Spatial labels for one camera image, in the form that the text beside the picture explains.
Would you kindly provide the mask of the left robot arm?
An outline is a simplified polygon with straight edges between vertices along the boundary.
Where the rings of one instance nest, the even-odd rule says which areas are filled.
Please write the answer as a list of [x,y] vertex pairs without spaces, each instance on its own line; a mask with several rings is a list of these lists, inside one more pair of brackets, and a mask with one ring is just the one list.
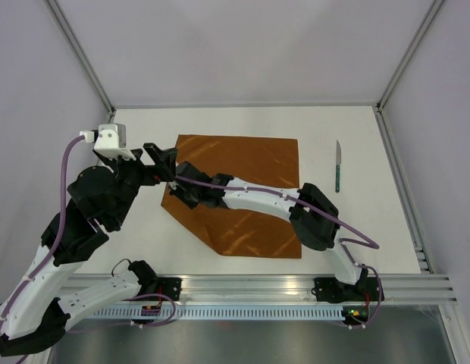
[[151,300],[154,312],[163,302],[177,309],[180,283],[166,287],[144,260],[132,261],[109,279],[82,291],[59,295],[66,280],[119,231],[140,187],[170,181],[165,152],[147,143],[153,165],[141,161],[142,150],[127,157],[101,156],[101,166],[83,170],[71,184],[61,177],[61,210],[41,236],[36,256],[15,291],[0,305],[0,355],[27,356],[56,345],[80,321],[118,301]]

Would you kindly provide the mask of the brown satin napkin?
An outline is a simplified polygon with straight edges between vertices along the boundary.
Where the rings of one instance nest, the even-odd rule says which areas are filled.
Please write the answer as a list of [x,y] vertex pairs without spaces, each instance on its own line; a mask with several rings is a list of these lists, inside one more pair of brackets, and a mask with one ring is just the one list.
[[223,256],[300,259],[302,245],[289,222],[293,202],[269,194],[296,196],[299,148],[295,139],[247,136],[179,135],[177,162],[189,162],[212,177],[234,176],[235,183],[260,185],[263,191],[226,193],[225,208],[198,205],[190,209],[165,193],[164,210]]

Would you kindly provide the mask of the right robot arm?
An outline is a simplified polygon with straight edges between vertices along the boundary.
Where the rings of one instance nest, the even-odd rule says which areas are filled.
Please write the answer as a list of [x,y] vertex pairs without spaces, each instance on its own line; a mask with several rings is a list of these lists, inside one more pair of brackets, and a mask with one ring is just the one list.
[[336,241],[341,223],[332,202],[313,184],[278,188],[250,183],[230,174],[210,176],[189,162],[174,166],[170,194],[191,209],[242,210],[279,218],[290,224],[301,245],[327,254],[334,267],[332,278],[315,278],[312,294],[318,302],[369,303],[375,297],[368,269],[349,256]]

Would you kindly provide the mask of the green handled knife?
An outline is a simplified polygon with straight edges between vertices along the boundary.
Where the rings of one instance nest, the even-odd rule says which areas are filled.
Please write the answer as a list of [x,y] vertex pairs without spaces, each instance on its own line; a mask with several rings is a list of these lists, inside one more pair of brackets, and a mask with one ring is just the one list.
[[336,162],[335,162],[335,193],[340,192],[340,169],[342,162],[342,151],[340,141],[336,141]]

